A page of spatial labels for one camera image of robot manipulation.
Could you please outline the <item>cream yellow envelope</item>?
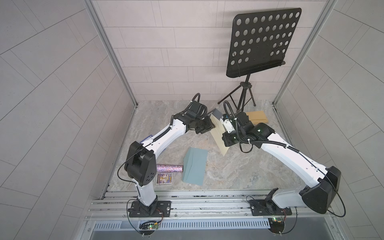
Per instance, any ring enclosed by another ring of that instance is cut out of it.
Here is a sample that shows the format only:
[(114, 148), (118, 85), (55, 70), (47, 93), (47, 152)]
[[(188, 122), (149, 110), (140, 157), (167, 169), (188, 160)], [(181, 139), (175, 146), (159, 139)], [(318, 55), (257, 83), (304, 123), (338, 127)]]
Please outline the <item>cream yellow envelope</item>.
[(225, 156), (229, 149), (229, 147), (225, 146), (225, 143), (222, 139), (223, 134), (226, 132), (225, 128), (223, 124), (220, 122), (220, 120), (218, 120), (213, 114), (211, 114), (210, 119), (213, 125), (215, 126), (214, 128), (211, 129), (210, 133), (213, 136), (221, 154)]

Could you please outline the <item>tan kraft envelope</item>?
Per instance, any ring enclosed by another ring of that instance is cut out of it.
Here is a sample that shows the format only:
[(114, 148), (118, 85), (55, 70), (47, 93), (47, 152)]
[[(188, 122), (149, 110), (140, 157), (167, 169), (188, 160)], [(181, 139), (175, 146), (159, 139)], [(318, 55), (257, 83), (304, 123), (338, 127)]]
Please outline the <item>tan kraft envelope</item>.
[(257, 125), (259, 123), (267, 124), (269, 122), (266, 114), (263, 111), (246, 112), (246, 114), (253, 125)]

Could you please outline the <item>teal blue envelope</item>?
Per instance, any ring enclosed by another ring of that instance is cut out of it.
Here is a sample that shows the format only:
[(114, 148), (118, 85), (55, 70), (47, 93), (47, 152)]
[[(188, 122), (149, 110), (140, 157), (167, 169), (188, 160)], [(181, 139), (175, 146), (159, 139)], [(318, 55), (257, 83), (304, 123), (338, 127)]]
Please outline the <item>teal blue envelope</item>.
[(189, 148), (184, 157), (184, 183), (202, 186), (204, 182), (208, 150)]

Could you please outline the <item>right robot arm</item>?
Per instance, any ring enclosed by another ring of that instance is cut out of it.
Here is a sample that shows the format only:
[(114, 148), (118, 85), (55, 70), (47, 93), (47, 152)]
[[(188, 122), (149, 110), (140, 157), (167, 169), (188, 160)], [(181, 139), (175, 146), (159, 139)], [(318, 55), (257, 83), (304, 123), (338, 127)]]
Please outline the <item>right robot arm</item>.
[(227, 116), (225, 127), (230, 128), (223, 134), (227, 147), (232, 144), (257, 147), (277, 158), (305, 183), (295, 189), (273, 189), (266, 200), (281, 209), (308, 207), (319, 214), (328, 213), (334, 198), (339, 196), (341, 171), (335, 166), (327, 168), (307, 157), (267, 124), (253, 125), (246, 113), (234, 113), (228, 101), (224, 101), (223, 106)]

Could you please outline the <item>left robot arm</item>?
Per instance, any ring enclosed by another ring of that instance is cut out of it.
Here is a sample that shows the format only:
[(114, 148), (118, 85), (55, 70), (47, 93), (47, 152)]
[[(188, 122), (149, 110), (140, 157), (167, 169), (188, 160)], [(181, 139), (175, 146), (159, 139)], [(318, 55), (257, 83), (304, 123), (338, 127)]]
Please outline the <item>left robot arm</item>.
[(120, 170), (124, 169), (131, 178), (130, 180), (119, 179), (133, 183), (138, 192), (137, 199), (127, 210), (129, 217), (165, 215), (153, 186), (153, 179), (157, 174), (157, 157), (173, 141), (188, 131), (204, 134), (215, 127), (208, 116), (207, 106), (200, 103), (200, 97), (200, 93), (195, 94), (189, 105), (183, 111), (172, 115), (170, 124), (156, 135), (141, 143), (135, 141), (130, 145), (126, 161), (119, 167)]

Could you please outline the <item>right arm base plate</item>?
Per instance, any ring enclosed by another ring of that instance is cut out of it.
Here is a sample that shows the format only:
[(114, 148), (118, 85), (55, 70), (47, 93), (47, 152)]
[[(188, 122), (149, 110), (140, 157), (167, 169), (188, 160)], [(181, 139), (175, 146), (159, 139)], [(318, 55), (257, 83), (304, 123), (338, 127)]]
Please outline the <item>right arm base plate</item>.
[(290, 208), (281, 209), (273, 201), (266, 200), (247, 200), (250, 204), (253, 216), (291, 216)]

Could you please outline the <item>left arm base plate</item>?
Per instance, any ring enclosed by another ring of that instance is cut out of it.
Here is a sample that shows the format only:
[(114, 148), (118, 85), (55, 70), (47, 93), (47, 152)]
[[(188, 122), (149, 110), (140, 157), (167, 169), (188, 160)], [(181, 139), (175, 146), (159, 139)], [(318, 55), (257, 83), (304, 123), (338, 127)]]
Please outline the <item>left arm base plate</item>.
[(171, 201), (154, 201), (150, 206), (145, 206), (140, 201), (133, 201), (128, 214), (130, 218), (169, 217), (171, 204)]

